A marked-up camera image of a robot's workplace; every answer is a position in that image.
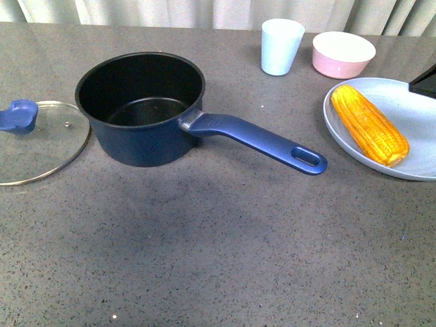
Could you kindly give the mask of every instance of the handle hole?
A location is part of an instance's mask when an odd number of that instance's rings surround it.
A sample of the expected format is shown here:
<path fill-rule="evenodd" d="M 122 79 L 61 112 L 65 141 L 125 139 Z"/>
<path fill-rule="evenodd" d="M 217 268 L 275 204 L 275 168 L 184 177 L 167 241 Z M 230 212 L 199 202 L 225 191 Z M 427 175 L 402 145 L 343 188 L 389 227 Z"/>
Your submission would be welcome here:
<path fill-rule="evenodd" d="M 300 160 L 306 164 L 309 164 L 312 167 L 318 166 L 321 161 L 321 159 L 316 154 L 306 149 L 300 148 L 299 146 L 292 149 L 291 155 L 295 159 Z"/>

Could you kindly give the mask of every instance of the corn cob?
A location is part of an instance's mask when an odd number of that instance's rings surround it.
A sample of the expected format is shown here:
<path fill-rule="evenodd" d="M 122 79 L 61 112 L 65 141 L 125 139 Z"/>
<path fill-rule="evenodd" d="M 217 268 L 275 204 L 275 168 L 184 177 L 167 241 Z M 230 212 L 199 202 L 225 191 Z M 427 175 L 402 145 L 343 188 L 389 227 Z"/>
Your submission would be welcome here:
<path fill-rule="evenodd" d="M 332 103 L 343 124 L 369 159 L 393 167 L 407 156 L 410 146 L 406 138 L 354 87 L 338 87 L 332 94 Z"/>

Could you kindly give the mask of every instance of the bowl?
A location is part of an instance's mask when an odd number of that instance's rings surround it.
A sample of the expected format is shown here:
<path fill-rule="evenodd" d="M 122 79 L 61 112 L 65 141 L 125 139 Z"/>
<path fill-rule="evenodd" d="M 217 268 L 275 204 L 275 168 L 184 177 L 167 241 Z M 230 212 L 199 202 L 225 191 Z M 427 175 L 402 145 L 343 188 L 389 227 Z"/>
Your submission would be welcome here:
<path fill-rule="evenodd" d="M 313 38 L 312 64 L 327 77 L 341 80 L 356 77 L 374 56 L 374 45 L 355 34 L 332 31 Z"/>

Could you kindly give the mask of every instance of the blue saucepan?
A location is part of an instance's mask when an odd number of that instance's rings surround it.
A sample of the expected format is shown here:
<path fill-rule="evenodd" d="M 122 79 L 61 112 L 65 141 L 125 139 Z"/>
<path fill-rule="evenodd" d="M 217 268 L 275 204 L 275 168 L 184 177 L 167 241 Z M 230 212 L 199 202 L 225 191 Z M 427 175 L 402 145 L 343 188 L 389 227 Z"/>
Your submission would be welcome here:
<path fill-rule="evenodd" d="M 182 157 L 199 138 L 222 135 L 309 175 L 326 159 L 304 146 L 226 114 L 202 111 L 205 79 L 182 57 L 162 52 L 125 54 L 87 72 L 76 103 L 89 119 L 103 150 L 140 167 Z"/>

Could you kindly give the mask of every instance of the countertop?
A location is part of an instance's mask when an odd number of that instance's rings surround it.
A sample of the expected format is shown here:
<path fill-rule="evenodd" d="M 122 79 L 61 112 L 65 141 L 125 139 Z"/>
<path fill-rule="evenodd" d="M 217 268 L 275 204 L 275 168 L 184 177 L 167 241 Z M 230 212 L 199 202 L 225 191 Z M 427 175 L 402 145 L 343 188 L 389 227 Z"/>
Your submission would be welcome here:
<path fill-rule="evenodd" d="M 205 112 L 328 160 L 307 176 L 217 136 L 136 168 L 91 134 L 59 172 L 0 188 L 0 325 L 436 326 L 436 184 L 374 171 L 333 140 L 322 102 L 340 80 L 313 69 L 314 36 L 272 77 L 259 31 L 0 23 L 1 108 L 74 104 L 94 65 L 170 52 L 203 71 Z M 360 77 L 410 82 L 436 62 L 435 38 L 366 38 L 377 54 Z"/>

